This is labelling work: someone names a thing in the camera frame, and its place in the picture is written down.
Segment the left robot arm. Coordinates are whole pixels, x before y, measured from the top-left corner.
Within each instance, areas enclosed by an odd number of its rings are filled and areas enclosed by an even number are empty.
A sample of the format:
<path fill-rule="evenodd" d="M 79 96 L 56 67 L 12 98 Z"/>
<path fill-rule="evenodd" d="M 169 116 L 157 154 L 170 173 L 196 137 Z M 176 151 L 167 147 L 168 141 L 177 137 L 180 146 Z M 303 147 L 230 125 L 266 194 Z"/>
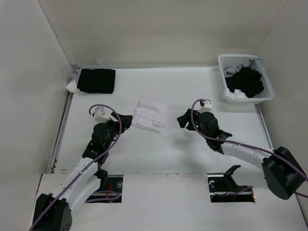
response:
<path fill-rule="evenodd" d="M 131 115 L 112 112 L 111 118 L 93 128 L 81 159 L 66 179 L 49 194 L 36 200 L 31 231 L 68 231 L 81 205 L 95 192 L 108 186 L 108 172 L 101 167 L 109 150 L 130 126 Z"/>

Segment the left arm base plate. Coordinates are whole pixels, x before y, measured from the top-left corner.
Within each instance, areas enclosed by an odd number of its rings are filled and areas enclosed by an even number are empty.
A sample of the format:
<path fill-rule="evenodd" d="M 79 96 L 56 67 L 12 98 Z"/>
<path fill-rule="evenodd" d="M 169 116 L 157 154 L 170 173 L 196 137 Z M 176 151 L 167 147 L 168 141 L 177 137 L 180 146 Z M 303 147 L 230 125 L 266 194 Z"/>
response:
<path fill-rule="evenodd" d="M 123 175 L 110 175 L 103 185 L 93 192 L 86 203 L 121 203 Z"/>

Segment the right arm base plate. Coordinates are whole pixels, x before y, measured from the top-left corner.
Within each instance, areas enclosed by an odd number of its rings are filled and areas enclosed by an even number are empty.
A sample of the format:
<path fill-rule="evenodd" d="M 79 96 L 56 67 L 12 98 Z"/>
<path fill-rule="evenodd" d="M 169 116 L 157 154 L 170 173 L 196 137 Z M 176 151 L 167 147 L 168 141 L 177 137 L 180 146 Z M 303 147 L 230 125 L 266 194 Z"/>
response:
<path fill-rule="evenodd" d="M 212 203 L 254 203 L 252 187 L 239 186 L 231 178 L 223 174 L 208 175 L 210 201 Z"/>

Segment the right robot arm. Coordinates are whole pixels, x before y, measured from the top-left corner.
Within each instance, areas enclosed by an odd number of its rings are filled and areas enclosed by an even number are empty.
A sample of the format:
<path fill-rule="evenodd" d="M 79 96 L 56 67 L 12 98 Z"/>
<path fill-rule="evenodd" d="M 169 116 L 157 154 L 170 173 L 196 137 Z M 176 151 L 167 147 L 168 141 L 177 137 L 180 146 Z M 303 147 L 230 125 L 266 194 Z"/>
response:
<path fill-rule="evenodd" d="M 231 167 L 223 178 L 223 185 L 228 190 L 245 185 L 256 186 L 288 200 L 308 180 L 288 149 L 267 150 L 234 141 L 232 134 L 219 128 L 218 120 L 211 112 L 188 109 L 177 118 L 177 122 L 181 128 L 198 132 L 214 152 L 236 157 L 258 168 L 256 172 L 240 173 L 240 165 Z"/>

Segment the light pink tank top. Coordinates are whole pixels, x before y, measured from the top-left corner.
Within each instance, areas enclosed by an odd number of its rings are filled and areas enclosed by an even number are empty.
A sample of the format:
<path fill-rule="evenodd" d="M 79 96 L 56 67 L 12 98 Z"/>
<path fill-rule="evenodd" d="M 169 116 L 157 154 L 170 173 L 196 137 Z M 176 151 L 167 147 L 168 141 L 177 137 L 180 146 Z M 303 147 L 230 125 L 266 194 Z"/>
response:
<path fill-rule="evenodd" d="M 166 125 L 168 113 L 169 106 L 165 104 L 140 100 L 134 112 L 132 125 L 159 134 Z"/>

